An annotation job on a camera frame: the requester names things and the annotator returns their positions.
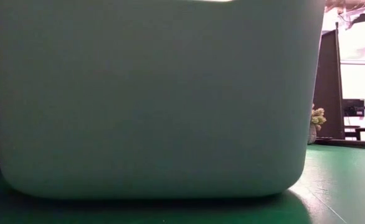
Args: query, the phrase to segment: plant pot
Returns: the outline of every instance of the plant pot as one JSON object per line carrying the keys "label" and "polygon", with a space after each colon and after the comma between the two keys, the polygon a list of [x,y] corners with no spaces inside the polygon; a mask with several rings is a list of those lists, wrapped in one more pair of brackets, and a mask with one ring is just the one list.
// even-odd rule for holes
{"label": "plant pot", "polygon": [[317,128],[315,127],[315,124],[310,124],[307,144],[313,144],[316,138],[317,138]]}

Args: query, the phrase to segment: flower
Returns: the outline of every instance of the flower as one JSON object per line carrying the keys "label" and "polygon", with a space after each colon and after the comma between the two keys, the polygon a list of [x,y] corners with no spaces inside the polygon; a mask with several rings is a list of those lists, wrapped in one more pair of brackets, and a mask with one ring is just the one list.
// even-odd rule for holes
{"label": "flower", "polygon": [[310,123],[315,125],[315,128],[317,129],[317,131],[321,130],[321,124],[326,122],[324,113],[325,113],[325,110],[323,108],[318,108],[318,109],[314,110],[314,103],[313,103]]}

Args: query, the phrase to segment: ceiling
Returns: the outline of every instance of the ceiling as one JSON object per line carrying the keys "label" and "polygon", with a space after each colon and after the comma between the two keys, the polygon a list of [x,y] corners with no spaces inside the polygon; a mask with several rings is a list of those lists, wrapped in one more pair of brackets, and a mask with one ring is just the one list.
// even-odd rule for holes
{"label": "ceiling", "polygon": [[364,7],[365,0],[326,0],[327,7],[344,7],[353,8],[353,7]]}

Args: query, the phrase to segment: storage bin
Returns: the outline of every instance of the storage bin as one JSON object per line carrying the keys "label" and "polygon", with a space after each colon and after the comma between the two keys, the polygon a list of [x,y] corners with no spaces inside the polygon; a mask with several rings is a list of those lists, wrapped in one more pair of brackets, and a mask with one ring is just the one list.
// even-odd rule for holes
{"label": "storage bin", "polygon": [[0,163],[37,197],[277,194],[324,1],[0,0]]}

